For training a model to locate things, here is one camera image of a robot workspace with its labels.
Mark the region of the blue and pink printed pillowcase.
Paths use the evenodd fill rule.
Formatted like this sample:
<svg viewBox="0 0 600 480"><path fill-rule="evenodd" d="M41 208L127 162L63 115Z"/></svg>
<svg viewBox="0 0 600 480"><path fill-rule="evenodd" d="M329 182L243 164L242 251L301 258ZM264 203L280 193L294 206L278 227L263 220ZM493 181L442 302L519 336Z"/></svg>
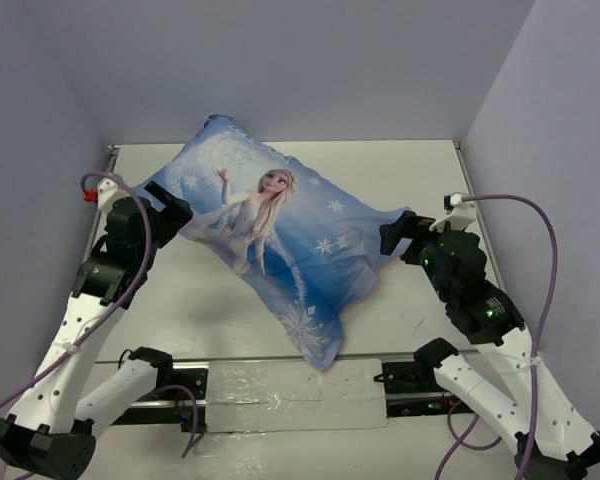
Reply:
<svg viewBox="0 0 600 480"><path fill-rule="evenodd" d="M364 299L388 262L376 210L250 137L230 117L203 128L151 181L186 201L186 240L205 245L247 283L319 371L344 340L342 312Z"/></svg>

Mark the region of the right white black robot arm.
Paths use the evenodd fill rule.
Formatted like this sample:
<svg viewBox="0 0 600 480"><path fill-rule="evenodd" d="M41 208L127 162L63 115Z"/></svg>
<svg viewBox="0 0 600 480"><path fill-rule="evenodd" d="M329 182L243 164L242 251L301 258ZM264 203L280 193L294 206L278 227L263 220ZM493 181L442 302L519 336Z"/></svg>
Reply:
<svg viewBox="0 0 600 480"><path fill-rule="evenodd" d="M540 358L517 308L486 277L479 237L440 227L405 211L379 229L380 250L394 252L409 240L402 260L421 267L452 325L489 362L505 385L500 390L471 368L448 341L436 338L414 354L416 383L440 387L484 420L514 455L526 479L584 479L600 463L600 430L585 420Z"/></svg>

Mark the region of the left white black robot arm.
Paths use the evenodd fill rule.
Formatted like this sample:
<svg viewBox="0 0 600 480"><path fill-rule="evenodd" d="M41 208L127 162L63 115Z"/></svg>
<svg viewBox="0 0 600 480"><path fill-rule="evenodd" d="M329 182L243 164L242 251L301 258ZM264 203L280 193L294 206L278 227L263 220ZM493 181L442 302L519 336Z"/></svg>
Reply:
<svg viewBox="0 0 600 480"><path fill-rule="evenodd" d="M189 204L151 181L144 195L91 191L104 233L79 267L64 317L36 375L12 394L0 418L0 458L48 479L78 479L97 439L134 402L168 396L176 375L170 354L132 351L91 394L83 388L102 346L148 278L158 250L192 218Z"/></svg>

